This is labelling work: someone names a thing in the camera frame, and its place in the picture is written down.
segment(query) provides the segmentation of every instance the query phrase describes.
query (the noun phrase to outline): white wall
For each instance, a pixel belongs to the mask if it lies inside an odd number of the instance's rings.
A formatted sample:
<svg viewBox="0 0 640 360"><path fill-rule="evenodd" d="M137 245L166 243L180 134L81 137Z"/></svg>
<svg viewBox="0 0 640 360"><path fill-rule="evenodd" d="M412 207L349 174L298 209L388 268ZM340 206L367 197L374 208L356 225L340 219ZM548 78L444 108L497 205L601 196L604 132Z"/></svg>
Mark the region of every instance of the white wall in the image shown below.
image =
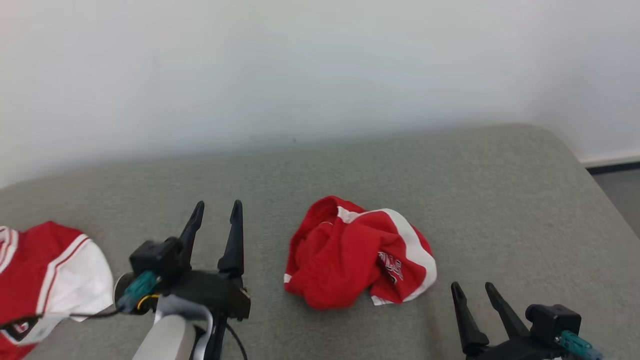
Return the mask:
<svg viewBox="0 0 640 360"><path fill-rule="evenodd" d="M3 0L0 186L94 163L532 122L640 155L640 5Z"/></svg>

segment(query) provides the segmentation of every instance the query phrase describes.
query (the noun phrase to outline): teal connector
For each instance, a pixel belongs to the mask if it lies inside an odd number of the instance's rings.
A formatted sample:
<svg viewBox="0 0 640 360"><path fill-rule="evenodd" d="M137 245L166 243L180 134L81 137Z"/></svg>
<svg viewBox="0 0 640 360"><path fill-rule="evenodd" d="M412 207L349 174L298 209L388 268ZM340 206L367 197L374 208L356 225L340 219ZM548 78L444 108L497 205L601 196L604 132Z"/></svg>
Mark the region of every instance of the teal connector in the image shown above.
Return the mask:
<svg viewBox="0 0 640 360"><path fill-rule="evenodd" d="M153 293L157 283L157 277L154 273L151 271L143 272L124 291L124 295L118 300L118 309L123 313L132 312L140 299Z"/></svg>
<svg viewBox="0 0 640 360"><path fill-rule="evenodd" d="M583 340L571 331L563 331L558 343L571 353L578 355L584 360L602 360L604 356L594 349L587 341Z"/></svg>

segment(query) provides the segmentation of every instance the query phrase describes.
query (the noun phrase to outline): yellow wire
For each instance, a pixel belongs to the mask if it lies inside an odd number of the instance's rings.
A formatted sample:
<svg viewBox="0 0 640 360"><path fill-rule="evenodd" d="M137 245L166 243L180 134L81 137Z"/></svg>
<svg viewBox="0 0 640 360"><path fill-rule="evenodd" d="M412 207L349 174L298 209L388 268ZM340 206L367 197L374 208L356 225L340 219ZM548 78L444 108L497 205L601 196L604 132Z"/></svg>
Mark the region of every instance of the yellow wire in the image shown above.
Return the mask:
<svg viewBox="0 0 640 360"><path fill-rule="evenodd" d="M160 295L158 295L158 294L153 294L153 295L147 295L147 296L143 297L142 299L140 299L140 301L138 301L138 306L136 307L136 308L137 308L137 310L140 310L140 306L142 305L142 303L143 303L145 300L149 299L150 297L159 298L159 297L160 297Z"/></svg>

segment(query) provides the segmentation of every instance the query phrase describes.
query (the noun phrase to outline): gray table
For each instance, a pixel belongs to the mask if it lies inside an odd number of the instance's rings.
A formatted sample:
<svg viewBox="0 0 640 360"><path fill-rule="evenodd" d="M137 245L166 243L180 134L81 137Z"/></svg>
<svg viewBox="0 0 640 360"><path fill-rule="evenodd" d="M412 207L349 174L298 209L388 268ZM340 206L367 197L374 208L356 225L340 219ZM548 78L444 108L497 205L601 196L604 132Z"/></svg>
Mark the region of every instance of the gray table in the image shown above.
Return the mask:
<svg viewBox="0 0 640 360"><path fill-rule="evenodd" d="M315 200L335 194L392 208L429 240L436 284L417 300L374 307L366 295L314 311L282 287L289 238ZM114 276L150 238L179 234L207 204L193 264L213 269L234 199L244 202L251 317L234 323L251 359L463 359L449 290L459 281L489 338L506 340L484 293L491 281L523 314L564 304L612 358L640 353L640 241L569 150L523 125L268 154L103 168L0 190L0 224L46 220L82 229ZM67 321L28 357L130 359L152 317ZM225 359L240 354L227 336Z"/></svg>

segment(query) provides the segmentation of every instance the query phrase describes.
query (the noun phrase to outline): red and white garment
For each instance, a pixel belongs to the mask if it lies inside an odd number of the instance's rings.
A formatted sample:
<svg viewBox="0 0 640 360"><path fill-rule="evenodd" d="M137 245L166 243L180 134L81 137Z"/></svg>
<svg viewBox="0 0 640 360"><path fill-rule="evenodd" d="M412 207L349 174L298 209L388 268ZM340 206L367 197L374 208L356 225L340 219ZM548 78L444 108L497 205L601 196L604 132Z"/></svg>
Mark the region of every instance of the red and white garment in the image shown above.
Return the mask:
<svg viewBox="0 0 640 360"><path fill-rule="evenodd" d="M81 231L55 222L23 233L0 227L0 323L51 314L1 330L0 359L22 359L69 313L107 308L112 290L102 251Z"/></svg>
<svg viewBox="0 0 640 360"><path fill-rule="evenodd" d="M289 245L284 288L315 309L348 307L371 287L374 305L415 299L436 281L429 243L398 212L335 196L307 211Z"/></svg>

